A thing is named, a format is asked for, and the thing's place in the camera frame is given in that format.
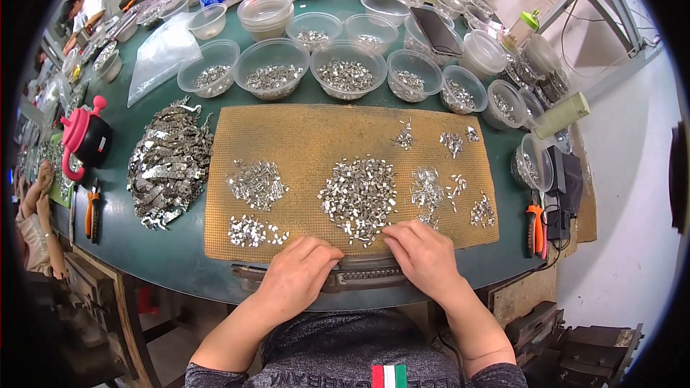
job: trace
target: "striped patch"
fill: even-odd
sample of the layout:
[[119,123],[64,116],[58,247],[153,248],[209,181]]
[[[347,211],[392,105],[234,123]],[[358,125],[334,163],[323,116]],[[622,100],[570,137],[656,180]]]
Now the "striped patch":
[[371,366],[371,388],[407,388],[407,366]]

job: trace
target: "black cap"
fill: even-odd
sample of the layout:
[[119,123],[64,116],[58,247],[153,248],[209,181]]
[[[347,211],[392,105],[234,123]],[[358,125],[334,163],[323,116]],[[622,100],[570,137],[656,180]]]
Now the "black cap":
[[62,10],[60,11],[60,22],[62,24],[66,23],[67,20],[70,19],[70,12],[72,11],[72,8],[74,8],[74,3],[78,0],[67,0],[64,4],[62,4]]

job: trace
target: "white shirt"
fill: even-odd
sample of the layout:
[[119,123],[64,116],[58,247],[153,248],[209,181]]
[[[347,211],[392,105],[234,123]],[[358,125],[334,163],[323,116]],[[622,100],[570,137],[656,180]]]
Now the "white shirt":
[[106,0],[84,0],[82,9],[74,16],[74,27],[72,32],[76,33],[84,27],[89,18],[97,13],[105,11],[100,21],[108,19],[108,9],[106,8]]

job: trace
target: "gray shirt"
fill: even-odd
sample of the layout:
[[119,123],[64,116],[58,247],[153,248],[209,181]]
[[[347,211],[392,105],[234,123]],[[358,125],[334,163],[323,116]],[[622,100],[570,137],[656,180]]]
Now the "gray shirt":
[[185,387],[376,388],[373,365],[405,365],[407,388],[527,388],[522,370],[507,363],[461,383],[455,361],[427,346],[414,322],[390,309],[303,313],[274,329],[260,354],[263,370],[251,378],[189,364]]

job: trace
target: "textured mat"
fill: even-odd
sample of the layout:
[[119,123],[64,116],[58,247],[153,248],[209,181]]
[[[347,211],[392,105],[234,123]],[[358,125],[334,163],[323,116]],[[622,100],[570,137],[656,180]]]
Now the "textured mat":
[[[412,136],[417,144],[408,151],[392,144],[404,128],[398,120],[412,118]],[[479,142],[468,142],[466,128],[472,126]],[[439,142],[442,132],[461,134],[463,151],[456,158]],[[443,186],[452,186],[452,174],[467,180],[467,189],[456,196],[453,212],[450,200],[436,210],[439,232],[453,239],[456,249],[493,243],[498,240],[498,223],[482,228],[470,225],[470,211],[487,194],[496,212],[493,181],[488,166],[484,137],[476,117],[457,114],[337,105],[255,105],[222,108],[215,133],[211,170],[206,196],[204,245],[210,258],[267,263],[283,246],[262,243],[258,247],[230,244],[230,217],[253,214],[263,224],[289,231],[287,243],[302,234],[313,234],[340,248],[346,255],[388,252],[383,240],[364,248],[359,241],[349,245],[349,236],[321,211],[319,190],[332,176],[332,168],[343,158],[355,156],[385,159],[392,163],[397,198],[386,220],[399,222],[416,218],[417,206],[410,201],[412,171],[417,167],[436,168]],[[281,181],[290,191],[269,212],[251,209],[237,200],[226,179],[237,173],[233,160],[275,162]]]

